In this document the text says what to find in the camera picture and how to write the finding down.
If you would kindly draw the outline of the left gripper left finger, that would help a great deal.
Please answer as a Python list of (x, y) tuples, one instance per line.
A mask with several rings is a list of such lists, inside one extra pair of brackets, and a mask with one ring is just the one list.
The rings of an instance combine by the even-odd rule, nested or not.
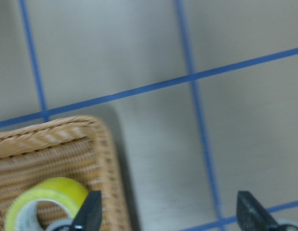
[(101, 191), (90, 191), (74, 219), (58, 220), (48, 231), (100, 231), (102, 224)]

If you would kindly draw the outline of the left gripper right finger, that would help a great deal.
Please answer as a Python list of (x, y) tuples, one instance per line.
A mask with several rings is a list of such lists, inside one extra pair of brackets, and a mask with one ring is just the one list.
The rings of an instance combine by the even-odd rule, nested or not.
[(237, 192), (236, 222), (242, 231), (298, 231), (293, 222), (275, 220), (249, 191)]

